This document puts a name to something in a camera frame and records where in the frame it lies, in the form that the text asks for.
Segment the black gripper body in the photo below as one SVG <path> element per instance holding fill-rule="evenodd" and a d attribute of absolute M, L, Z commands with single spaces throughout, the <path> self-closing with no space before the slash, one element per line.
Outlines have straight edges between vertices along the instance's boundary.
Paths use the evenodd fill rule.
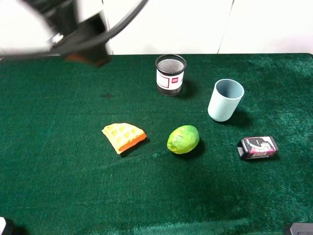
<path fill-rule="evenodd" d="M 83 43 L 106 31 L 107 24 L 103 20 L 102 13 L 99 12 L 85 21 L 80 22 L 75 32 L 65 36 L 52 48 L 63 48 L 65 46 L 71 46 L 74 43 Z M 97 44 L 83 50 L 77 50 L 73 53 L 63 53 L 62 56 L 67 61 L 89 63 L 98 67 L 102 67 L 111 61 L 106 43 Z"/>

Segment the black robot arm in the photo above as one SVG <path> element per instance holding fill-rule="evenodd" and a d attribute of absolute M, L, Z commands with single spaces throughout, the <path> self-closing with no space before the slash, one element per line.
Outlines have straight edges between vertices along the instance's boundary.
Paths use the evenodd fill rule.
<path fill-rule="evenodd" d="M 2 0 L 0 58 L 33 59 L 60 55 L 64 60 L 101 67 L 110 59 L 108 33 L 101 10 L 80 17 L 77 0 Z"/>

